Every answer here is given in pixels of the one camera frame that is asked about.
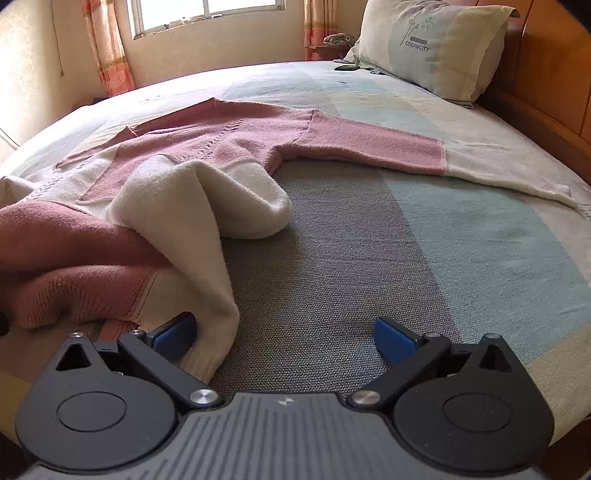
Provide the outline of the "pink and white knit sweater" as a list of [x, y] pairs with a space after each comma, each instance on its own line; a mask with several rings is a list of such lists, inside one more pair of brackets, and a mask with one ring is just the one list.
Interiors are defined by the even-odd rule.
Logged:
[[238, 331], [222, 238], [256, 240], [290, 222], [273, 180], [283, 161], [342, 160], [456, 177], [531, 195], [582, 273], [590, 193], [515, 133], [444, 142], [318, 109], [211, 98], [121, 129], [29, 178], [1, 180], [1, 310], [35, 329], [69, 320], [157, 327], [187, 311], [200, 338], [181, 367], [209, 380]]

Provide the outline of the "pastel patchwork bed sheet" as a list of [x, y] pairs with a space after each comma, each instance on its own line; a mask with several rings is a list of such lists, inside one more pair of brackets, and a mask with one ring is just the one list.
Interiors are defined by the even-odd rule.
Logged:
[[[195, 74], [82, 107], [41, 131], [1, 170], [29, 178], [107, 142], [121, 129], [215, 98], [318, 109], [444, 142], [496, 142], [515, 133], [490, 112], [449, 103], [407, 82], [322, 63], [279, 63]], [[582, 273], [535, 210], [533, 196], [450, 176], [342, 160], [283, 161], [273, 180], [290, 222], [269, 237], [222, 238], [239, 322], [228, 356], [202, 382], [238, 390], [349, 393], [384, 371], [374, 320], [474, 343], [504, 337], [551, 408], [556, 437], [590, 411], [590, 270]], [[72, 332], [91, 340], [101, 321], [35, 329], [1, 310], [1, 432]]]

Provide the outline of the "small dark remote on bed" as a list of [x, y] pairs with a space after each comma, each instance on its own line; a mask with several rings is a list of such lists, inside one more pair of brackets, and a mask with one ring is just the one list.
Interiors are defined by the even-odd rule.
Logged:
[[339, 64], [335, 67], [335, 71], [341, 72], [355, 72], [356, 70], [360, 70], [361, 67], [356, 64]]

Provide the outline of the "wooden headboard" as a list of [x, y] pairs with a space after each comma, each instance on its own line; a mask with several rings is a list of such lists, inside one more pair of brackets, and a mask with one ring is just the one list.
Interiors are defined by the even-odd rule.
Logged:
[[505, 49], [479, 103], [590, 180], [590, 33], [557, 1], [506, 1]]

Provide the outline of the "pastel patchwork pillow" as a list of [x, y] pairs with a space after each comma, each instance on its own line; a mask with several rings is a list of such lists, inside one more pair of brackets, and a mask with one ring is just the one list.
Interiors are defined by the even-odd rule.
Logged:
[[510, 6], [445, 1], [370, 1], [360, 39], [345, 60], [379, 68], [454, 102], [472, 103], [490, 85], [505, 47]]

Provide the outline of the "wooden nightstand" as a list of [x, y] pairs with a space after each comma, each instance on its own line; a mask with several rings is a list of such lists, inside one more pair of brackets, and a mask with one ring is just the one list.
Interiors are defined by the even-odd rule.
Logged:
[[349, 47], [318, 44], [306, 46], [304, 51], [304, 58], [307, 61], [332, 61], [344, 59], [349, 52]]

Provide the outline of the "cluttered items on nightstand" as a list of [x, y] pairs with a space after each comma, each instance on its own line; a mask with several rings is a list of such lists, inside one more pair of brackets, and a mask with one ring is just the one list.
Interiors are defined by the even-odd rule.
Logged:
[[356, 44], [356, 37], [348, 33], [334, 33], [322, 40], [325, 45], [339, 48], [352, 48]]

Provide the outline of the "left orange plaid curtain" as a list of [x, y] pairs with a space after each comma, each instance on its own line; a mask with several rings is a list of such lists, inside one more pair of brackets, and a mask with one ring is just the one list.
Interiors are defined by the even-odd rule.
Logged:
[[124, 52], [114, 2], [83, 0], [83, 18], [98, 78], [109, 97], [135, 89]]

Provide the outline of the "orange plaid curtain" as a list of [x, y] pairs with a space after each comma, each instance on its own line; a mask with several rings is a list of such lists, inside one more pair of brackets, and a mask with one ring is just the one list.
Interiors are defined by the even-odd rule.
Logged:
[[325, 36], [338, 32], [337, 17], [337, 0], [304, 0], [304, 47], [324, 44]]
[[83, 0], [83, 18], [98, 78], [109, 97], [135, 89], [124, 52], [114, 2]]

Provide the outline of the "right orange plaid curtain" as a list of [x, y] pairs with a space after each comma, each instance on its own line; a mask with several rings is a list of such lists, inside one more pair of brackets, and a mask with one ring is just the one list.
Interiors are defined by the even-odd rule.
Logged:
[[338, 32], [337, 17], [337, 0], [304, 0], [304, 47], [324, 44], [325, 36]]

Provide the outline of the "window with white frame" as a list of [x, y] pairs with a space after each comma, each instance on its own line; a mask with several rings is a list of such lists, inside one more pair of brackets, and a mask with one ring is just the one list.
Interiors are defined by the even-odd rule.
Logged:
[[131, 0], [127, 2], [133, 39], [198, 21], [259, 11], [281, 11], [280, 0]]

